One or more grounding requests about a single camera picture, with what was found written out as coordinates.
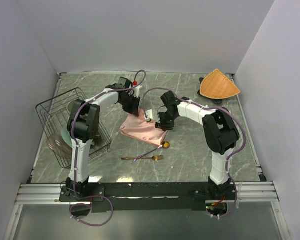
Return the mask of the pink satin napkin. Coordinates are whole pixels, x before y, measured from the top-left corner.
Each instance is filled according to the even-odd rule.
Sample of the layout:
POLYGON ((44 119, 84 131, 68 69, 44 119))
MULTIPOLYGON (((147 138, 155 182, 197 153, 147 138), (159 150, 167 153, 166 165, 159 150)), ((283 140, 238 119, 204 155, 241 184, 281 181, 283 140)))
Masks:
POLYGON ((167 131, 156 128, 154 122, 147 122, 141 108, 138 109, 138 116, 128 115, 120 126, 120 133, 123 136, 155 146, 159 146, 168 134, 167 131))

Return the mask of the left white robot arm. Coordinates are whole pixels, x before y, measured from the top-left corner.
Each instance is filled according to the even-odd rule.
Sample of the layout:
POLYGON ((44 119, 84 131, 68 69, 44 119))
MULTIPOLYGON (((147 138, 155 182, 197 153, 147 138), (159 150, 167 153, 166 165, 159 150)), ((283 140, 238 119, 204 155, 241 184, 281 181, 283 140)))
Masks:
POLYGON ((123 111, 139 115, 140 87, 136 81, 120 77, 117 83, 108 85, 101 93, 85 100, 75 100, 67 123, 71 137, 72 160, 66 188, 78 201, 89 195, 89 156, 94 138, 99 132, 101 112, 115 104, 123 111))

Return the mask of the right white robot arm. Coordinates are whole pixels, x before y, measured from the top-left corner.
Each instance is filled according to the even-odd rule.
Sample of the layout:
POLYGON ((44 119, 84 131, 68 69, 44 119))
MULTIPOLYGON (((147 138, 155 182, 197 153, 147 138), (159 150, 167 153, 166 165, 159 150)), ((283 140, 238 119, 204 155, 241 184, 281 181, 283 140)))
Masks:
POLYGON ((225 195, 237 195, 237 189, 229 176, 231 154, 240 139, 234 120, 222 110, 206 110, 190 103, 187 98, 178 99, 172 91, 160 97, 165 112, 158 113, 157 129, 170 131, 174 129, 178 117, 190 119, 203 126, 205 141, 212 151, 212 168, 208 178, 208 188, 204 195, 220 199, 225 195))

